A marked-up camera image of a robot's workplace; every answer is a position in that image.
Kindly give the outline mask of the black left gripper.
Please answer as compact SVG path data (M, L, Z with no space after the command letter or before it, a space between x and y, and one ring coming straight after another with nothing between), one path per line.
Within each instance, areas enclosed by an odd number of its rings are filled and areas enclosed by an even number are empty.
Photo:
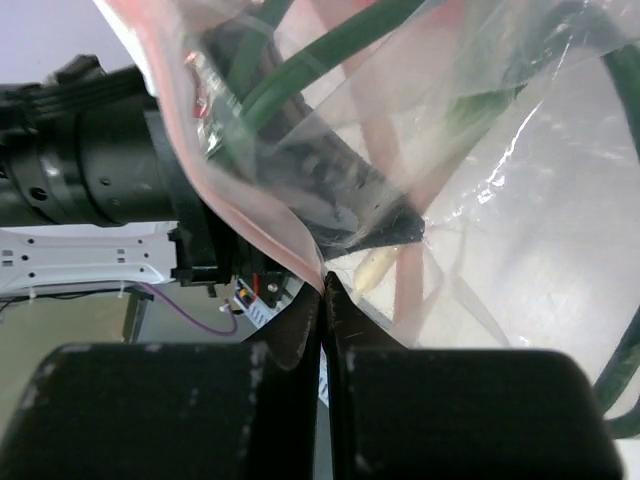
M242 119L204 33L173 36L167 126L187 179L249 243L324 290L324 262L421 241L425 222L376 168L322 127L285 142L312 109L295 95L262 127Z

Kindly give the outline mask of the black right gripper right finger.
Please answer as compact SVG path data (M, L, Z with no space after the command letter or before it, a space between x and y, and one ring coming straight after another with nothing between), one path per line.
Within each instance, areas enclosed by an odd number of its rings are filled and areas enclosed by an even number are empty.
M620 479L586 375L540 349L409 349L325 279L338 479Z

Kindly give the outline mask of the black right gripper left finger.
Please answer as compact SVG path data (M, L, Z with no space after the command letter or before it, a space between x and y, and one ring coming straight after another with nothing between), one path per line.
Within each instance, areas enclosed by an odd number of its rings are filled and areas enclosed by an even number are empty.
M5 479L309 479L320 296L235 344L66 344L1 441Z

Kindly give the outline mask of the clear zip bag pink dots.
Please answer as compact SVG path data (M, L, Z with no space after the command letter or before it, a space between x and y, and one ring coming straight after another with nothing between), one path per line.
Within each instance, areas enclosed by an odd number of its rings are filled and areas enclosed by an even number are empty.
M229 57L266 1L101 1L98 9L142 72L167 130L173 36L204 33ZM376 1L286 1L273 29L288 59ZM373 57L371 107L388 111L398 184L433 167L450 102L493 89L525 28L563 1L437 1L386 37ZM639 49L635 1L589 1ZM639 134L628 131L600 52L576 44L541 69L463 160L424 213L419 292L427 299L409 347L540 347L572 356L591 378L617 439L639 435ZM342 68L304 102L363 159L351 84ZM367 252L324 262L352 300L394 316L395 275L359 300Z

